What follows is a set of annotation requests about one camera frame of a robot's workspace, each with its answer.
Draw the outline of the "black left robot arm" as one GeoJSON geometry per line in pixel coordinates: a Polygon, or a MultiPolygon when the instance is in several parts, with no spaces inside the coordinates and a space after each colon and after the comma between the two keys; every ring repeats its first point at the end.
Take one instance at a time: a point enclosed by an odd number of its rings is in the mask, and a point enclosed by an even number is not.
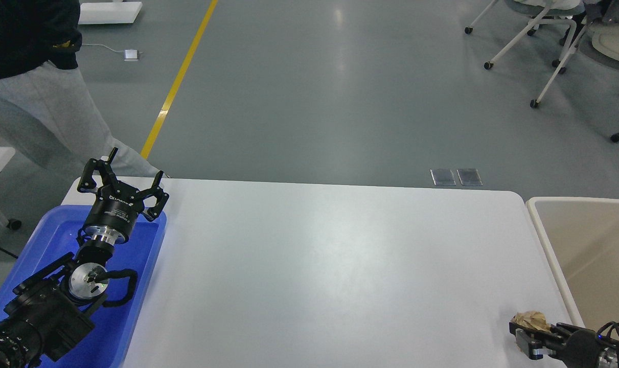
{"type": "Polygon", "coordinates": [[[41,357],[61,359],[95,328],[91,316],[101,307],[122,307],[134,298],[139,273],[108,270],[115,246],[125,244],[139,216],[155,221],[169,194],[161,187],[163,171],[147,189],[120,181],[106,159],[90,158],[78,192],[92,193],[94,205],[80,226],[76,253],[68,252],[35,272],[14,289],[0,320],[0,367],[38,367],[41,357]]]}

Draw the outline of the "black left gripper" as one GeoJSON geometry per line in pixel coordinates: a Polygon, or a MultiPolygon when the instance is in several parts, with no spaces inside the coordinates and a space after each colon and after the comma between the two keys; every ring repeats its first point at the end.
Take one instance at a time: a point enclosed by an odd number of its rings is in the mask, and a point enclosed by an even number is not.
{"type": "Polygon", "coordinates": [[[159,171],[153,178],[151,187],[139,191],[132,186],[120,186],[111,163],[118,153],[118,148],[110,151],[107,159],[90,158],[83,168],[77,191],[96,195],[94,205],[83,224],[83,232],[91,235],[101,228],[108,228],[116,233],[116,244],[125,244],[132,234],[139,214],[149,221],[157,219],[169,200],[169,194],[161,186],[164,171],[159,171]],[[94,180],[97,174],[102,185],[94,180]],[[146,200],[155,198],[154,205],[146,206],[146,200]]]}

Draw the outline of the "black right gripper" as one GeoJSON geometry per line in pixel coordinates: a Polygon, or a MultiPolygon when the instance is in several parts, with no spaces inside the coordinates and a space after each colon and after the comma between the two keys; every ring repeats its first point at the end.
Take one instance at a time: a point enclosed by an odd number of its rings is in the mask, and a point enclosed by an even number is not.
{"type": "Polygon", "coordinates": [[[619,367],[619,332],[616,340],[580,329],[556,323],[550,325],[550,332],[542,332],[510,322],[516,345],[531,360],[548,356],[561,360],[566,367],[619,367]]]}

